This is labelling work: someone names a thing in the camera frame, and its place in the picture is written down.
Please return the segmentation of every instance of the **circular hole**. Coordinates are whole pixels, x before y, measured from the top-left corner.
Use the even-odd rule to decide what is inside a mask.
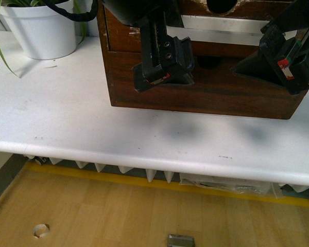
[[[197,57],[198,65],[205,69],[214,69],[220,65],[222,58],[220,57]]]
[[[237,0],[207,0],[208,9],[216,14],[227,13],[236,3]]]

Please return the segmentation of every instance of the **white plant pot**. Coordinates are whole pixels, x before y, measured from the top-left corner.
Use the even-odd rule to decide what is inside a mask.
[[[72,12],[73,0],[57,5]],[[48,60],[71,54],[77,47],[74,22],[47,6],[1,7],[8,26],[25,54],[33,59]]]

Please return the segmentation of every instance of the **wooden drawer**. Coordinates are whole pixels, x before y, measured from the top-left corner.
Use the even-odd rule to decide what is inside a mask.
[[[241,1],[228,13],[209,10],[204,0],[179,1],[182,14],[265,20],[290,1]],[[257,46],[192,42],[196,66],[192,86],[161,85],[134,90],[132,68],[141,62],[138,33],[122,25],[103,7],[98,27],[111,104],[117,107],[289,119],[306,92],[297,96],[256,80],[234,76],[229,69],[255,52]]]

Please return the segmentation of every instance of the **black device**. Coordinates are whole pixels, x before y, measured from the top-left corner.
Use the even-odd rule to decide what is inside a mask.
[[[297,30],[286,40],[285,32]],[[268,82],[296,95],[309,89],[309,0],[293,1],[261,29],[259,51],[236,64],[237,75]]]
[[[179,40],[167,34],[167,24],[183,27],[176,0],[105,0],[103,5],[123,24],[140,29],[142,63],[133,68],[136,91],[160,84],[194,84],[190,38]]]

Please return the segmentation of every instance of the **wooden floor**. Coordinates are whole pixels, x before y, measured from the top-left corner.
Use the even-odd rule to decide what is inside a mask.
[[[48,224],[44,238],[32,236]],[[0,198],[1,246],[309,246],[309,207],[22,170]]]

